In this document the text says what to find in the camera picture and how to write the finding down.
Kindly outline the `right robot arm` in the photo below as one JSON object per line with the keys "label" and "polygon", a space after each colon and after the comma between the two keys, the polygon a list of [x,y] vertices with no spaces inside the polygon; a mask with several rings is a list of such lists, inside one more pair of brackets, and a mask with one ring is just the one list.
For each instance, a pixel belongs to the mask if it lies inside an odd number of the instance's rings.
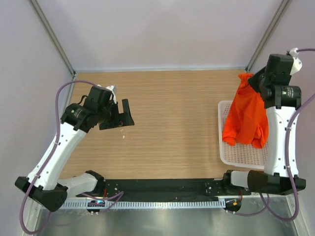
{"label": "right robot arm", "polygon": [[295,158],[295,132],[301,89],[289,84],[291,76],[302,67],[297,53],[271,54],[264,68],[251,78],[249,84],[264,101],[269,137],[268,157],[262,172],[229,170],[222,190],[234,194],[240,187],[251,192],[289,195],[305,189],[305,179],[299,178]]}

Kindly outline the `orange t shirt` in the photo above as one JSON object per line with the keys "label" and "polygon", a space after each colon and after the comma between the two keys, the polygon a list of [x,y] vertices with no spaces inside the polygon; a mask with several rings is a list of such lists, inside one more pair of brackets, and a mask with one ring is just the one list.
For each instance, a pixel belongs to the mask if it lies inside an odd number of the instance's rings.
{"label": "orange t shirt", "polygon": [[261,149],[269,135],[264,102],[248,82],[251,73],[241,73],[238,77],[240,84],[224,125],[222,141],[230,146],[240,143]]}

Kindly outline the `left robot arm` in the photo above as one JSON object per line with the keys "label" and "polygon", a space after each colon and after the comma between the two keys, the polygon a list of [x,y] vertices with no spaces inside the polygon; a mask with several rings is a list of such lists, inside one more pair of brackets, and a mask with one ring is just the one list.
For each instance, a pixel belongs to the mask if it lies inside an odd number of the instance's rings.
{"label": "left robot arm", "polygon": [[134,125],[129,103],[122,100],[119,112],[115,86],[93,86],[82,101],[66,107],[57,118],[57,133],[37,166],[26,176],[19,177],[15,186],[50,212],[57,211],[68,198],[104,192],[104,177],[94,171],[60,179],[69,157],[95,126],[100,130]]}

